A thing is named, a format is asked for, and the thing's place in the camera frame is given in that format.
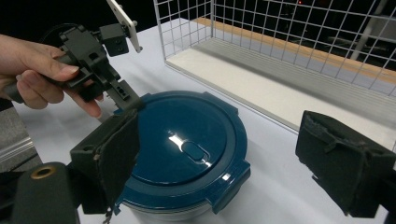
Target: round food container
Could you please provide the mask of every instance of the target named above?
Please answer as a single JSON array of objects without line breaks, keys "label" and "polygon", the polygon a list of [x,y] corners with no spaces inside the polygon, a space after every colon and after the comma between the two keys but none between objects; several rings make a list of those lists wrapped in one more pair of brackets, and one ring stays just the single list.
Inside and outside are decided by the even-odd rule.
[{"label": "round food container", "polygon": [[250,176],[237,109],[207,92],[168,91],[142,101],[140,152],[117,205],[162,220],[218,213]]}]

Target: white tabletop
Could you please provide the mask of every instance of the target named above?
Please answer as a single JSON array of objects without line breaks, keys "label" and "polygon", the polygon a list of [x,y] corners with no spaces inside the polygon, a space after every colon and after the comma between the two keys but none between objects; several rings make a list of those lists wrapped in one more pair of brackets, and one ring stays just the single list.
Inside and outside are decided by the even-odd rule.
[{"label": "white tabletop", "polygon": [[[130,52],[110,58],[111,64],[138,93],[161,91],[208,91],[239,110],[247,130],[247,157],[251,177],[218,215],[211,211],[181,223],[383,223],[386,210],[376,219],[345,217],[326,192],[312,180],[312,173],[295,156],[297,133],[276,121],[239,104],[216,90],[186,77],[165,65],[156,27],[138,33],[141,53]],[[113,102],[101,103],[105,115]],[[69,98],[44,110],[16,105],[43,162],[70,162],[69,151],[100,122],[79,109]],[[150,223],[126,206],[111,223]],[[84,215],[82,224],[102,223],[102,215]]]}]

